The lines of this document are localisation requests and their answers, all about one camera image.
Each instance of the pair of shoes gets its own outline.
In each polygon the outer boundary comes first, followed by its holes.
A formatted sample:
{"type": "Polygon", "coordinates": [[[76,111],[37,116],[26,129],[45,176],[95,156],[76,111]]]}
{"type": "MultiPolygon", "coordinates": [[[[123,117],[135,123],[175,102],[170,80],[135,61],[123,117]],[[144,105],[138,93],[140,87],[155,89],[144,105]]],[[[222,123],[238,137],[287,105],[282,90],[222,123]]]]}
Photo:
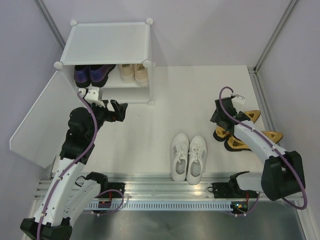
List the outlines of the pair of shoes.
{"type": "MultiPolygon", "coordinates": [[[[255,123],[261,115],[259,110],[245,111],[244,113],[251,119],[253,123],[255,123]]],[[[284,136],[281,132],[275,131],[263,131],[262,133],[275,144],[277,144],[284,136]]],[[[248,145],[235,136],[232,136],[230,132],[225,131],[220,126],[216,127],[213,137],[219,142],[225,141],[224,148],[230,152],[240,152],[242,150],[250,151],[248,145]]]]}
{"type": "Polygon", "coordinates": [[[192,185],[200,183],[207,152],[207,144],[203,137],[195,136],[189,144],[188,137],[184,133],[176,135],[170,149],[172,179],[177,182],[186,179],[192,185]]]}
{"type": "Polygon", "coordinates": [[[76,65],[74,66],[73,74],[75,84],[79,88],[87,88],[90,84],[94,87],[102,88],[108,80],[108,74],[115,67],[115,64],[76,65]]]}
{"type": "Polygon", "coordinates": [[[139,87],[147,87],[149,85],[148,69],[143,64],[118,64],[121,80],[130,84],[135,81],[139,87]]]}

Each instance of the blue shoe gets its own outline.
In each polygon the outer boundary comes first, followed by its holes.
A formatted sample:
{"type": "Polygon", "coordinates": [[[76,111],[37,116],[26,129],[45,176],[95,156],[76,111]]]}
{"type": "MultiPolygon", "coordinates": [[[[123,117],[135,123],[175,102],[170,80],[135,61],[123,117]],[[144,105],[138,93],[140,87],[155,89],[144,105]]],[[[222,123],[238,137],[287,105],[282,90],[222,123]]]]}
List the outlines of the blue shoe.
{"type": "Polygon", "coordinates": [[[88,65],[76,65],[74,66],[73,79],[75,84],[79,88],[87,88],[90,86],[91,81],[89,78],[89,66],[88,65]]]}
{"type": "Polygon", "coordinates": [[[91,65],[89,68],[89,76],[92,86],[102,88],[108,80],[108,74],[115,67],[115,64],[91,65]]]}

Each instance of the cabinet door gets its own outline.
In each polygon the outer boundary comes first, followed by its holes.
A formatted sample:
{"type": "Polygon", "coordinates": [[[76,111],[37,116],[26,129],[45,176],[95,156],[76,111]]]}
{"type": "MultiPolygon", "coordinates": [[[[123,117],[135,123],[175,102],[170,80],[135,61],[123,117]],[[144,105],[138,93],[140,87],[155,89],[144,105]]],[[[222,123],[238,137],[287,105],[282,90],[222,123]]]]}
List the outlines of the cabinet door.
{"type": "Polygon", "coordinates": [[[65,140],[70,112],[83,106],[62,71],[56,71],[10,139],[10,150],[46,168],[65,140]]]}

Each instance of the gold shoe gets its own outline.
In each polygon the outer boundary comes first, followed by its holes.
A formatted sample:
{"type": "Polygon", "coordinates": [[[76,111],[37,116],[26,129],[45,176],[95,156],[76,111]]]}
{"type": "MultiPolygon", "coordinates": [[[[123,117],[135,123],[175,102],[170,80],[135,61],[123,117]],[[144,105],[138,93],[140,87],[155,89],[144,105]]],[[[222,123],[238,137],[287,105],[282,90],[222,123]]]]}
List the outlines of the gold shoe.
{"type": "MultiPolygon", "coordinates": [[[[262,131],[262,133],[275,144],[277,144],[284,136],[281,132],[275,131],[262,131]]],[[[242,150],[250,151],[248,145],[234,136],[230,136],[229,139],[224,142],[224,147],[230,152],[240,152],[242,150]]]]}
{"type": "MultiPolygon", "coordinates": [[[[260,117],[261,112],[259,110],[252,110],[252,111],[245,111],[244,114],[247,115],[253,123],[255,123],[260,117]]],[[[215,131],[213,132],[214,139],[219,142],[223,142],[229,136],[230,136],[230,132],[225,131],[220,126],[217,126],[215,131]]]]}

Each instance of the wall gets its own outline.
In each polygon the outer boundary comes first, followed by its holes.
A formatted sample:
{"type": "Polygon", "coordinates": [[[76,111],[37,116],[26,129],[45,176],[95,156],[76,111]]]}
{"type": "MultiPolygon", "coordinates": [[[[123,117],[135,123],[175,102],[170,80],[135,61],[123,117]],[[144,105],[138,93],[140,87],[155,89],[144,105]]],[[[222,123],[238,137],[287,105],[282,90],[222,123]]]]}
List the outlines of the wall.
{"type": "Polygon", "coordinates": [[[44,170],[11,152],[9,139],[53,75],[62,50],[32,0],[3,1],[0,32],[0,238],[19,240],[44,170]]]}
{"type": "Polygon", "coordinates": [[[158,66],[255,66],[290,0],[43,0],[67,41],[70,21],[152,18],[158,66]]]}
{"type": "Polygon", "coordinates": [[[298,3],[259,77],[282,144],[302,155],[309,206],[320,226],[319,9],[319,0],[298,3]]]}

